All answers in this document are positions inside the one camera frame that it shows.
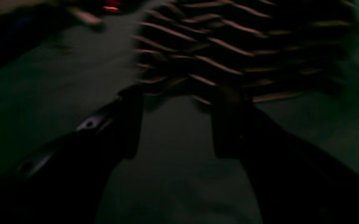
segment hole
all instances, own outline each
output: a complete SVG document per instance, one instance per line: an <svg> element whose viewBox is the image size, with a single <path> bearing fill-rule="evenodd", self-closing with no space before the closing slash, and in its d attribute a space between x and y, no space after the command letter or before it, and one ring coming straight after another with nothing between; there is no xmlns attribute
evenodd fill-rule
<svg viewBox="0 0 359 224"><path fill-rule="evenodd" d="M32 163L32 162L26 162L26 163L24 163L24 164L20 167L19 172L21 172L21 173L27 173L27 172L29 172L32 168L33 168L33 163Z"/></svg>

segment concrete floor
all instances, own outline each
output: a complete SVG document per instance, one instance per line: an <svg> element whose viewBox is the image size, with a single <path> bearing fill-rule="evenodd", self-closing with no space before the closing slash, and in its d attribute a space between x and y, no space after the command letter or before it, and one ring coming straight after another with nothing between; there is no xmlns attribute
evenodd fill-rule
<svg viewBox="0 0 359 224"><path fill-rule="evenodd" d="M131 35L142 15L108 17L104 34L74 27L66 34L73 54L42 45L0 69L0 173L133 83ZM359 48L343 65L339 98L317 92L258 106L359 173L359 72L351 63L359 64ZM238 161L214 158L209 115L191 99L173 98L143 122L137 157L112 173L97 223L261 223L247 176ZM214 213L215 205L230 212Z"/></svg>

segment grey floor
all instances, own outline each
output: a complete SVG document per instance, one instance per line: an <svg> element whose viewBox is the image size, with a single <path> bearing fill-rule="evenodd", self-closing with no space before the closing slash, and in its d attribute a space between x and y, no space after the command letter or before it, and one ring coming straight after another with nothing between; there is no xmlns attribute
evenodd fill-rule
<svg viewBox="0 0 359 224"><path fill-rule="evenodd" d="M142 16L106 18L104 34L74 27L66 32L73 54L42 45L0 69L0 173L134 82L131 35ZM317 92L258 106L359 173L359 71L351 64L359 65L359 48L343 62L346 90L338 98ZM214 157L209 115L188 97L145 112L137 157L112 173L97 219L145 221L262 223L246 174L238 161Z"/></svg>

